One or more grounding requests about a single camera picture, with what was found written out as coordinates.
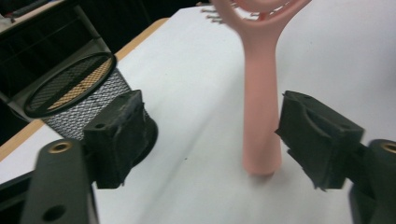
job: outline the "pink hair brush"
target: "pink hair brush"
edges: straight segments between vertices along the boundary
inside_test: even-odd
[[[271,175],[281,164],[276,84],[276,43],[288,22],[310,0],[211,0],[240,36],[245,52],[243,165],[253,175]],[[243,19],[235,7],[254,13]]]

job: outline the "black mesh container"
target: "black mesh container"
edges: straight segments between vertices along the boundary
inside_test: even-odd
[[[83,128],[118,95],[131,91],[109,52],[89,55],[40,85],[24,112],[43,119],[64,138],[81,140]]]

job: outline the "wooden table edge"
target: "wooden table edge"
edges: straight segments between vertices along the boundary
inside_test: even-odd
[[[163,18],[152,23],[146,30],[136,36],[131,42],[125,45],[115,55],[118,60],[123,59],[129,52],[135,49],[140,43],[142,43],[147,37],[154,33],[160,26],[162,26],[168,18]],[[2,146],[0,146],[0,161],[6,158],[11,152],[19,147],[26,139],[34,134],[38,129],[44,125],[41,119],[35,119],[26,125],[22,130],[12,136]]]

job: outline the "white table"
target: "white table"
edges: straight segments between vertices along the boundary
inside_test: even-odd
[[[309,94],[366,129],[396,139],[396,2],[316,0],[277,47],[281,93]],[[241,166],[243,52],[236,33],[200,8],[180,10],[118,65],[160,135],[125,186],[96,190],[101,223],[352,223],[348,191],[315,190],[282,147],[272,178]],[[0,162],[0,182],[30,171],[60,138],[47,126]]]

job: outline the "mesh pencil cup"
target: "mesh pencil cup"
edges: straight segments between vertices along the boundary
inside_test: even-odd
[[[83,139],[83,128],[131,88],[109,52],[86,56],[42,83],[27,99],[25,114],[42,119],[64,138]]]

